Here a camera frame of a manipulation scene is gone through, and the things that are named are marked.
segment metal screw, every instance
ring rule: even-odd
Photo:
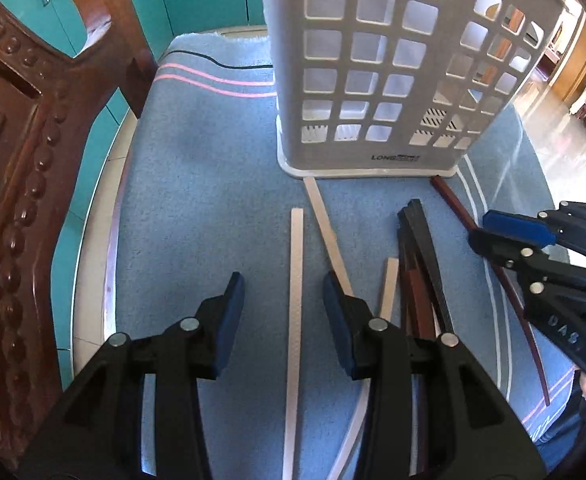
[[[381,317],[374,317],[368,322],[368,327],[374,332],[383,332],[388,328],[388,322]]]
[[[108,338],[108,344],[117,348],[122,346],[126,342],[126,334],[122,332],[115,332],[111,337]]]
[[[199,328],[199,321],[196,317],[185,317],[180,321],[180,328],[184,332],[193,332]]]
[[[449,332],[443,333],[441,339],[442,343],[451,348],[454,348],[459,344],[459,338],[455,334]]]
[[[544,291],[544,284],[542,282],[535,282],[531,283],[531,286],[528,287],[533,294],[541,294]]]

